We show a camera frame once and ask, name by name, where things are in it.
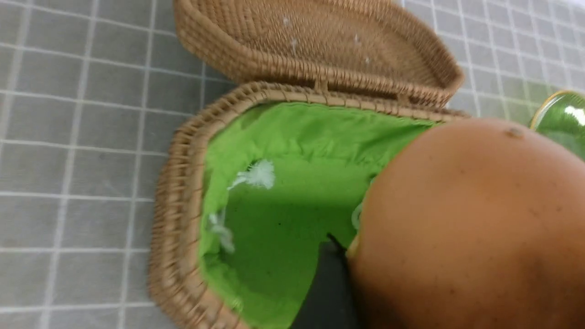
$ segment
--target black object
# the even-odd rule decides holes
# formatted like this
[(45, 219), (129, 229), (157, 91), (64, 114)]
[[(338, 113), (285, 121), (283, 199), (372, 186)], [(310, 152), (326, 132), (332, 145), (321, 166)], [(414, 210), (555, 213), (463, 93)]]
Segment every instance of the black object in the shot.
[(319, 246), (311, 288), (291, 329), (361, 329), (347, 267), (346, 249), (331, 240)]

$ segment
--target basket lid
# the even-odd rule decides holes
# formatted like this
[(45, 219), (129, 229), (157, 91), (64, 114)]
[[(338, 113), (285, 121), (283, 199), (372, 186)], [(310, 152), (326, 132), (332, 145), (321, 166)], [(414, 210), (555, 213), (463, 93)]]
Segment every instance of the basket lid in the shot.
[(239, 83), (269, 81), (444, 105), (463, 73), (390, 0), (174, 0), (182, 44)]

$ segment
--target green glass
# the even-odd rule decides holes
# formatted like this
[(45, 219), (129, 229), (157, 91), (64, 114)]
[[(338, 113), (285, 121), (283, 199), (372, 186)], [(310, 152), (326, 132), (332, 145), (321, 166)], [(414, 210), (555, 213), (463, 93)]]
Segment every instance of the green glass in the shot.
[(559, 91), (536, 112), (531, 129), (563, 145), (585, 160), (585, 98)]

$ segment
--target green fabric lining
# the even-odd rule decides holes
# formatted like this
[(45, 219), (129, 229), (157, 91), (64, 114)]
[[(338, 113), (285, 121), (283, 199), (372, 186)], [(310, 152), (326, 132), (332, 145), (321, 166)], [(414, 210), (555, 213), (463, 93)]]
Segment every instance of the green fabric lining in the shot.
[[(248, 325), (290, 326), (311, 284), (327, 232), (348, 245), (351, 214), (370, 180), (408, 143), (434, 126), (321, 104), (279, 103), (248, 110), (211, 140), (199, 259), (210, 289)], [(274, 163), (271, 190), (241, 184), (237, 172)], [(208, 216), (227, 207), (236, 251), (221, 250)]]

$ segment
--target wicker basket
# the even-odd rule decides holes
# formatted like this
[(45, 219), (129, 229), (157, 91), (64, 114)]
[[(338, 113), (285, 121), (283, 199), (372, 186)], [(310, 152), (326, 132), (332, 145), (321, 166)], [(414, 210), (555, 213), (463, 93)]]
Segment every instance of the wicker basket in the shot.
[[(310, 0), (302, 6), (285, 0), (174, 4), (183, 45), (246, 84), (175, 134), (156, 194), (150, 294), (180, 328), (245, 329), (248, 325), (207, 289), (198, 272), (210, 139), (249, 108), (267, 102), (319, 103), (453, 121), (467, 115), (442, 107), (463, 76), (434, 33), (388, 0)], [(292, 36), (303, 37), (291, 44)], [(260, 80), (272, 83), (254, 82)]]

